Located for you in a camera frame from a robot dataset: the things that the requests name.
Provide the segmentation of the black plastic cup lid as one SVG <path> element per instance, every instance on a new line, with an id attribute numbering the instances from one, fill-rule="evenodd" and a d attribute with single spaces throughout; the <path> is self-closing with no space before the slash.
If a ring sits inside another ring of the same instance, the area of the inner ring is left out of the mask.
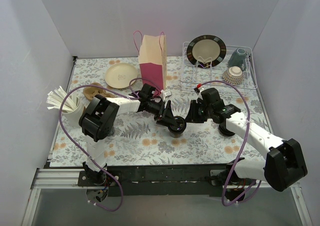
<path id="1" fill-rule="evenodd" d="M 185 120 L 180 116 L 175 116 L 174 121 L 175 125 L 170 125 L 168 127 L 169 132 L 174 134 L 183 134 L 187 127 L 187 123 L 185 122 Z"/>

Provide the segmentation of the pink paper gift bag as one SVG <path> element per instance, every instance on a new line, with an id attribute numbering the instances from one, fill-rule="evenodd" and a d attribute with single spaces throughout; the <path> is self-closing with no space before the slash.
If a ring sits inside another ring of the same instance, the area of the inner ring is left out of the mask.
<path id="1" fill-rule="evenodd" d="M 142 81 L 146 83 L 148 79 L 164 90 L 167 81 L 167 39 L 164 32 L 159 36 L 149 36 L 135 31 L 133 41 L 138 52 Z"/>

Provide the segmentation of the black printed coffee cup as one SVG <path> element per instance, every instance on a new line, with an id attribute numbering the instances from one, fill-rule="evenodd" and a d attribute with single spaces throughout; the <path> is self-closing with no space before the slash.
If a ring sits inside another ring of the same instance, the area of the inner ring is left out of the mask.
<path id="1" fill-rule="evenodd" d="M 170 133 L 170 136 L 172 138 L 180 138 L 182 136 L 182 134 L 174 134 L 174 133 Z"/>

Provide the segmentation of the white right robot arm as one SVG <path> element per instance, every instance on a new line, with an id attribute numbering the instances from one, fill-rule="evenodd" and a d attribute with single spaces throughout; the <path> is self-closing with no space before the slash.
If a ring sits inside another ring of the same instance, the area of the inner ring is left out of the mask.
<path id="1" fill-rule="evenodd" d="M 255 148 L 263 162 L 239 158 L 227 164 L 226 178 L 231 184 L 243 179 L 266 181 L 273 189 L 284 191 L 308 173 L 301 145 L 295 139 L 284 140 L 255 123 L 235 105 L 225 105 L 215 88 L 197 86 L 196 100 L 190 103 L 187 123 L 204 123 L 211 119 L 224 136 L 237 135 Z"/>

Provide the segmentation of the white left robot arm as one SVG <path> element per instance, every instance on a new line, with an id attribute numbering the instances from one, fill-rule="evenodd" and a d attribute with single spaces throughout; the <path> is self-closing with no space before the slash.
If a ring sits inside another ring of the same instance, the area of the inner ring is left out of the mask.
<path id="1" fill-rule="evenodd" d="M 144 84 L 136 98 L 107 99 L 96 95 L 83 112 L 78 122 L 85 135 L 88 152 L 83 168 L 94 185 L 100 186 L 106 181 L 106 173 L 102 168 L 107 163 L 100 141 L 113 134 L 114 121 L 118 115 L 147 111 L 154 115 L 156 124 L 167 127 L 172 134 L 181 134 L 186 129 L 185 120 L 173 115 L 171 101 L 156 102 L 153 99 L 155 90 L 155 87 Z"/>

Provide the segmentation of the floral patterned table mat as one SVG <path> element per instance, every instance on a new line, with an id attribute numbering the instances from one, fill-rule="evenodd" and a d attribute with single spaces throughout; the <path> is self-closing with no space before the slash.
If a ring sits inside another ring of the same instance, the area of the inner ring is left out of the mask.
<path id="1" fill-rule="evenodd" d="M 100 58 L 77 59 L 70 79 L 70 88 L 98 82 L 107 86 L 105 73 L 116 63 L 129 63 L 138 68 L 138 59 Z M 172 92 L 171 108 L 174 115 L 185 117 L 190 100 L 196 99 L 192 90 L 181 90 L 182 57 L 167 57 L 166 85 Z M 242 98 L 230 87 L 219 88 L 226 104 L 234 104 L 246 113 Z M 257 90 L 241 92 L 246 96 L 250 121 L 272 132 L 261 97 Z M 188 124 L 179 138 L 170 136 L 166 127 L 156 125 L 154 116 L 147 112 L 123 114 L 114 122 L 114 135 L 103 145 L 104 158 L 111 165 L 155 165 L 227 163 L 235 159 L 243 140 L 238 136 L 224 137 L 218 125 L 208 120 L 204 124 Z M 81 167 L 86 155 L 59 128 L 55 136 L 49 167 Z"/>

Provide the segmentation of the stack of black lids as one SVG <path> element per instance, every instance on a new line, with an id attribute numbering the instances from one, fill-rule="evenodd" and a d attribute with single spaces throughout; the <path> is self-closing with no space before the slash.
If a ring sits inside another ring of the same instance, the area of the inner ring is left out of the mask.
<path id="1" fill-rule="evenodd" d="M 219 125 L 218 129 L 219 129 L 219 132 L 224 136 L 231 137 L 235 135 L 235 133 L 227 130 L 227 128 L 222 125 Z"/>

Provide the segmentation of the patterned ceramic bowl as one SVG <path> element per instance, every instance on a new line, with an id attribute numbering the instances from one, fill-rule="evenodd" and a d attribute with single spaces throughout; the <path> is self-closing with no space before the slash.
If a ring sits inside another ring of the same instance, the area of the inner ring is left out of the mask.
<path id="1" fill-rule="evenodd" d="M 244 80 L 244 75 L 240 67 L 233 66 L 224 71 L 222 78 L 232 85 L 240 85 Z"/>

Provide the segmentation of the cream round plate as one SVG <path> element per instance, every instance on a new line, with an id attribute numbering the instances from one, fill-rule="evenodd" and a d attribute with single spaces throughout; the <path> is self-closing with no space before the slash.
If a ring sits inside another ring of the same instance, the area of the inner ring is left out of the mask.
<path id="1" fill-rule="evenodd" d="M 118 63 L 107 69 L 104 79 L 108 86 L 123 89 L 129 86 L 132 79 L 138 76 L 137 69 L 128 63 Z"/>

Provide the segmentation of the stack of black cups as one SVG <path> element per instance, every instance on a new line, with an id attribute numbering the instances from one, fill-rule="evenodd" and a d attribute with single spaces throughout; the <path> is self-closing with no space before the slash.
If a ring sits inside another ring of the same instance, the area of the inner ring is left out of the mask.
<path id="1" fill-rule="evenodd" d="M 107 136 L 113 136 L 114 135 L 115 128 L 112 127 L 112 129 L 108 132 Z"/>

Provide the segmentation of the dark rimmed dinner plate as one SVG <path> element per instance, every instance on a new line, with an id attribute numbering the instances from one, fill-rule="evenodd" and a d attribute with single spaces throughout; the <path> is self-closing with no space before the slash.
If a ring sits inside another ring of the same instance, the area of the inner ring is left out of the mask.
<path id="1" fill-rule="evenodd" d="M 203 35 L 193 39 L 186 48 L 186 56 L 193 65 L 202 68 L 220 64 L 227 54 L 227 47 L 222 39 L 213 35 Z"/>

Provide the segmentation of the grey blue mug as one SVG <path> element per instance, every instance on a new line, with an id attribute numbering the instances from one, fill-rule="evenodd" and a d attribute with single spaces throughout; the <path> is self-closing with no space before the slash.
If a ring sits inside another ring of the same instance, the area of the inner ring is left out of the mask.
<path id="1" fill-rule="evenodd" d="M 242 67 L 247 58 L 247 51 L 244 48 L 237 48 L 228 61 L 228 67 Z"/>

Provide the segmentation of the brown cardboard cup carrier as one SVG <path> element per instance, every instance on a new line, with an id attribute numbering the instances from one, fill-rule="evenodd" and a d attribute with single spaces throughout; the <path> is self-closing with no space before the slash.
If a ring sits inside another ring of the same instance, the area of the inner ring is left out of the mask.
<path id="1" fill-rule="evenodd" d="M 103 90 L 103 89 L 97 88 L 97 87 L 92 87 L 92 86 L 85 87 L 83 89 L 83 94 L 89 101 L 91 101 L 94 98 L 94 96 L 96 96 L 96 95 L 101 95 L 106 98 L 115 98 L 116 97 L 114 94 L 109 93 L 106 90 Z"/>

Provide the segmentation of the white straw holder cup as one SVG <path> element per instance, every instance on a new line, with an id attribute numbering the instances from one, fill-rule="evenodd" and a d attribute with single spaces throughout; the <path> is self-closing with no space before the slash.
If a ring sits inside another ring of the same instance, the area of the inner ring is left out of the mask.
<path id="1" fill-rule="evenodd" d="M 69 126 L 72 126 L 72 127 L 79 127 L 80 117 L 82 116 L 85 110 L 85 106 L 81 102 L 79 97 L 76 98 L 76 105 L 77 105 L 77 108 L 74 111 L 67 112 L 62 110 L 62 113 L 61 113 L 62 116 L 67 119 Z"/>

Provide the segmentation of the black table edge rail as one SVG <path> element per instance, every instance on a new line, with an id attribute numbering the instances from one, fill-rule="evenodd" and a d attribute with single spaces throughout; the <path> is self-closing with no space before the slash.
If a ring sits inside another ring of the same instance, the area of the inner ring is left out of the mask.
<path id="1" fill-rule="evenodd" d="M 231 164 L 110 166 L 108 174 L 87 166 L 79 173 L 78 186 L 106 187 L 110 196 L 205 195 L 220 196 Z"/>

